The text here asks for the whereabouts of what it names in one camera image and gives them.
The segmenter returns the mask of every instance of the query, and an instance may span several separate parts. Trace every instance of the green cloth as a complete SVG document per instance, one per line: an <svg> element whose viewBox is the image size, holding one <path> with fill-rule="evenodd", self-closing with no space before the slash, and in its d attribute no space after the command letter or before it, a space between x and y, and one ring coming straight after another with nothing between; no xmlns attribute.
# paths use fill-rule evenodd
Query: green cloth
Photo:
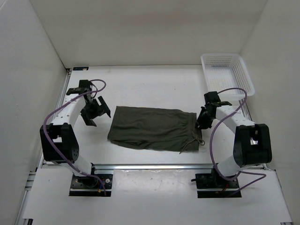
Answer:
<svg viewBox="0 0 300 225"><path fill-rule="evenodd" d="M198 151L195 123L196 113L117 106L107 139L132 149Z"/></svg>

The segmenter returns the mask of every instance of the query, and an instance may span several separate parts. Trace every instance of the white table surface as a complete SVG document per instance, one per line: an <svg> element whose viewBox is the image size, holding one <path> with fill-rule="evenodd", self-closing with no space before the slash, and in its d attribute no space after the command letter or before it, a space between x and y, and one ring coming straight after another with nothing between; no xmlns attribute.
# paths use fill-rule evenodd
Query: white table surface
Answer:
<svg viewBox="0 0 300 225"><path fill-rule="evenodd" d="M112 117L118 105L180 109L198 116L207 92L202 66L89 67L86 71L72 71L68 88L78 87L83 79L106 81L107 87L97 96L103 96ZM211 129L202 132L206 145L200 146L199 152L179 154L117 146L107 140L112 118L103 115L94 121L97 127L88 127L79 116L74 127L80 154L94 164L211 164ZM232 155L233 141L233 133L221 125L213 142L217 162Z"/></svg>
<svg viewBox="0 0 300 225"><path fill-rule="evenodd" d="M32 225L280 225L291 222L276 173L241 198L198 199L192 170L115 170L111 197L68 196L67 168L38 169L23 218ZM241 186L257 176L241 174Z"/></svg>

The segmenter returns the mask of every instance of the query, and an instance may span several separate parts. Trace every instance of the black mounting bracket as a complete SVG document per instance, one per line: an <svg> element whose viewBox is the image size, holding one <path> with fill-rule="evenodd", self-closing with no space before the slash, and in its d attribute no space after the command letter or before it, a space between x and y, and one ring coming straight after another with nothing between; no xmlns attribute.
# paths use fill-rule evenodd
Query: black mounting bracket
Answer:
<svg viewBox="0 0 300 225"><path fill-rule="evenodd" d="M212 169L211 173L197 173L191 181L196 182L198 198L226 198L240 188L237 179L224 180L215 169ZM238 192L230 197L241 197L241 194Z"/></svg>
<svg viewBox="0 0 300 225"><path fill-rule="evenodd" d="M113 174L94 174L104 183L106 197L112 195ZM99 181L91 177L77 177L73 175L69 196L94 196L105 197L103 188L100 188Z"/></svg>

